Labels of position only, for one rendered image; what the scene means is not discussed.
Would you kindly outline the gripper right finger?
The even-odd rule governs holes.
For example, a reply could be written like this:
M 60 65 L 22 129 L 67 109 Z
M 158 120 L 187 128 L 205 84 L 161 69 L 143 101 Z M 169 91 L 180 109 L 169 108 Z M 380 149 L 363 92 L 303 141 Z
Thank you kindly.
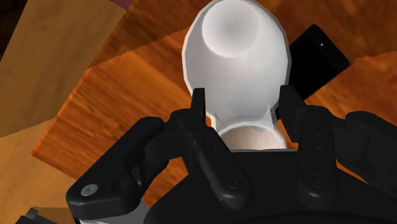
M 336 201 L 337 164 L 397 201 L 397 126 L 367 111 L 338 118 L 325 107 L 307 105 L 290 85 L 280 88 L 278 114 L 298 143 L 302 204 L 325 210 Z

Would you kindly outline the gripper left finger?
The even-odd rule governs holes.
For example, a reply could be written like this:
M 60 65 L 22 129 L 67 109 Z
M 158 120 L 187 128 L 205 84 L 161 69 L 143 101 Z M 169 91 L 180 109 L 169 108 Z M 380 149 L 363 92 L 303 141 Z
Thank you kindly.
M 253 184 L 217 132 L 205 123 L 205 91 L 167 121 L 138 120 L 66 193 L 81 221 L 223 220 L 250 204 Z M 153 180 L 173 158 L 187 177 L 153 206 L 143 203 Z

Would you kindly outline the white vase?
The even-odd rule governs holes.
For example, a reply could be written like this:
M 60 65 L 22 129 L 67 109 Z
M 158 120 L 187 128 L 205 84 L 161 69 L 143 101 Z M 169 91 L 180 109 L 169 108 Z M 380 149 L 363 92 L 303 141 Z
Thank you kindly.
M 231 150 L 285 149 L 275 111 L 291 56 L 278 19 L 256 0 L 212 0 L 182 50 L 189 90 L 205 90 L 205 112 Z

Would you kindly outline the black phone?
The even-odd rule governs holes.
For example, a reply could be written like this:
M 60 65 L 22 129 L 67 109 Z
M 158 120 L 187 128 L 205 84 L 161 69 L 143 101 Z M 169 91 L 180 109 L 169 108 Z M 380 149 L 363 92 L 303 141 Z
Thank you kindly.
M 324 31 L 312 24 L 289 45 L 289 85 L 307 99 L 350 65 Z

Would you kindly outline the wooden table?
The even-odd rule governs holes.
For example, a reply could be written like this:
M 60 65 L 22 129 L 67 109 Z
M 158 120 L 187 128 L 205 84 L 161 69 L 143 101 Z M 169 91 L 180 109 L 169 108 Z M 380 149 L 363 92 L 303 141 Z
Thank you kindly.
M 32 155 L 80 177 L 138 119 L 190 104 L 183 40 L 211 0 L 134 0 Z M 318 25 L 351 66 L 309 97 L 344 117 L 369 111 L 397 125 L 397 0 L 258 0 L 288 39 Z

